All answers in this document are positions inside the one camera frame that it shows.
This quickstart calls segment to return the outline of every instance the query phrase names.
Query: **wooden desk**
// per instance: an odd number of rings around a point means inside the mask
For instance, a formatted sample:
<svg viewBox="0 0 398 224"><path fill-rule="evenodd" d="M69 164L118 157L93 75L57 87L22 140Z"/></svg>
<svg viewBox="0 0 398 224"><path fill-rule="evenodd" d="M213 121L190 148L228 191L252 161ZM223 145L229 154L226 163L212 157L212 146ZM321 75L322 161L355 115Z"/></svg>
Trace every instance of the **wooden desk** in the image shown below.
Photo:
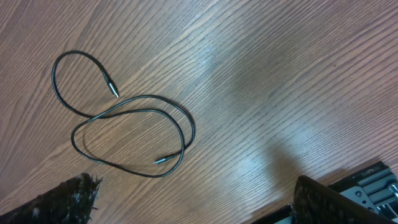
<svg viewBox="0 0 398 224"><path fill-rule="evenodd" d="M93 223L241 223L289 202L300 174L327 184L378 160L397 172L398 1L1 1L0 21L0 213L88 172L104 177ZM102 62L121 94L68 56L57 78L77 109L145 93L191 112L197 138L172 175L134 176L73 150L85 119L50 80L71 49ZM124 109L148 105L170 110ZM95 122L78 143L152 174L179 145L154 114Z"/></svg>

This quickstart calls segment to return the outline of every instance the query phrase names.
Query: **black cable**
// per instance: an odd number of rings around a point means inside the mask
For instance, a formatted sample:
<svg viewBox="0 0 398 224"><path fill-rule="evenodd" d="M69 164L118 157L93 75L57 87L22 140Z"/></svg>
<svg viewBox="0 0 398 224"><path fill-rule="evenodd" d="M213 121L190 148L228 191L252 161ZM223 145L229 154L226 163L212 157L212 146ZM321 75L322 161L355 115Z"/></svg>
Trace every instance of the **black cable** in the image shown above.
<svg viewBox="0 0 398 224"><path fill-rule="evenodd" d="M89 118L88 120L78 124L78 126L76 126L73 129L72 134L70 136L70 140L72 141L72 146L76 149L76 151L79 152L85 158L90 159L92 161L99 162L101 164L106 164L106 165L109 165L109 166L113 166L115 168L118 168L118 169L121 169L123 171L126 171L126 172L128 172L130 174L140 175L140 176L143 176L143 177L152 177L152 178L164 177L164 176L170 174L171 172L173 172L178 167L178 165L180 165L185 150L187 149L187 147L189 147L191 145L191 143L193 142L193 140L195 138L195 123L193 122L193 119L188 114L188 112L185 111L183 108L181 108L179 105L173 103L171 100L169 100L167 98L164 98L162 96L141 95L141 96L136 96L136 97L130 98L130 99L125 100L125 101L123 101L121 103L118 103L118 104L110 107L109 109L107 109L106 111L104 111L104 112L102 112L102 113L100 113L98 115L89 115L89 114L82 113L82 112L76 110L75 108L73 108L72 106L70 106L61 97L60 92L58 91L57 82L55 81L55 73L56 73L57 66L58 66L59 62L61 61L62 58L64 58L67 55L70 55L70 54L80 54L80 55L83 55L83 56L89 58L91 61L93 61L98 66L98 68L101 70L101 73L104 76L106 84L108 85L108 87L111 90L112 94L114 94L116 97L119 97L119 94L118 94L118 89L116 88L116 85L113 83L112 79L109 77L108 73L106 72L106 70L102 66L102 64L97 59L95 59L93 56L89 55L88 53L81 52L79 50L71 50L71 51L68 51L68 52L65 52L65 53L61 54L55 60L54 66L52 68L52 73L51 73L52 87L54 89L55 96L57 96L58 100L60 100L62 105L65 106L66 108L68 108L69 110L73 111L74 113L76 113L76 114L78 114L80 116L84 116L86 118ZM181 127L178 125L176 120L174 120L173 117L171 117L171 115L169 115L168 113L166 113L165 111L162 111L162 110L158 110L158 109L138 109L138 110L127 110L127 111L123 111L123 112L118 112L118 113L115 113L115 114L107 115L108 113L112 112L116 108L119 108L120 106L125 105L126 103L130 103L130 102L132 102L134 100L143 99L143 98L154 98L154 99L158 99L158 100L164 101L164 102L172 105L173 107L175 107L179 111L181 111L188 118L188 120L189 120L189 122L191 124L191 128L192 128L191 140L187 144L185 144L184 135L183 135L183 132L181 130ZM81 128L82 126L84 126L84 125L86 125L86 124L88 124L88 123L90 123L90 122L92 122L92 121L94 121L96 119L108 119L108 118L114 118L114 117L117 117L117 116L121 116L121 115L124 115L124 114L139 113L139 112L155 112L155 113L159 113L159 114L165 116L167 119L169 119L174 124L174 126L177 128L177 131L180 134L180 138L181 138L181 150L176 152L176 153L174 153L174 154L171 154L171 155L165 156L163 158L160 158L160 159L158 159L158 160L156 160L154 162L155 164L160 164L162 162L168 161L168 160L180 155L180 157L179 157L178 161L176 162L176 164L169 171L167 171L167 172L165 172L163 174L157 174L157 175L141 174L139 172L135 172L135 171L129 170L127 168L124 168L121 165L118 165L118 164L115 164L115 163L112 163L112 162L108 162L108 161L105 161L105 160L102 160L102 159L93 158L93 157L85 154L84 152L82 152L77 147L76 142L75 142L75 134L79 130L79 128Z"/></svg>

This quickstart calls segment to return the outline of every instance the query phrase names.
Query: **black fuzzy object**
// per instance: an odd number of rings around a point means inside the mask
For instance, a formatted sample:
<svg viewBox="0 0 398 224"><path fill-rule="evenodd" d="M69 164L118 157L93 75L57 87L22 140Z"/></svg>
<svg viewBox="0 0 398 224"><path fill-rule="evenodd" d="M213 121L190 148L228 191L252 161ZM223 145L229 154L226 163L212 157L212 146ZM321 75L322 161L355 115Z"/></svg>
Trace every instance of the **black fuzzy object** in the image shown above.
<svg viewBox="0 0 398 224"><path fill-rule="evenodd" d="M88 174L61 183L43 195L0 216L0 224L86 224L101 179Z"/></svg>

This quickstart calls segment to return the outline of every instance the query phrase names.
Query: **black plastic object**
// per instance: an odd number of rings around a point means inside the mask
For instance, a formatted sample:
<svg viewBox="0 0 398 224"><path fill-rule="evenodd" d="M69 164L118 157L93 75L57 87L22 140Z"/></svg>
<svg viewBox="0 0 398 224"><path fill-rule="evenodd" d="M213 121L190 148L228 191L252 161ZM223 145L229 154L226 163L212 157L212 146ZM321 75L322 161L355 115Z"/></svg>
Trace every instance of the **black plastic object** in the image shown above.
<svg viewBox="0 0 398 224"><path fill-rule="evenodd" d="M298 224L394 224L304 175L294 190L294 215Z"/></svg>

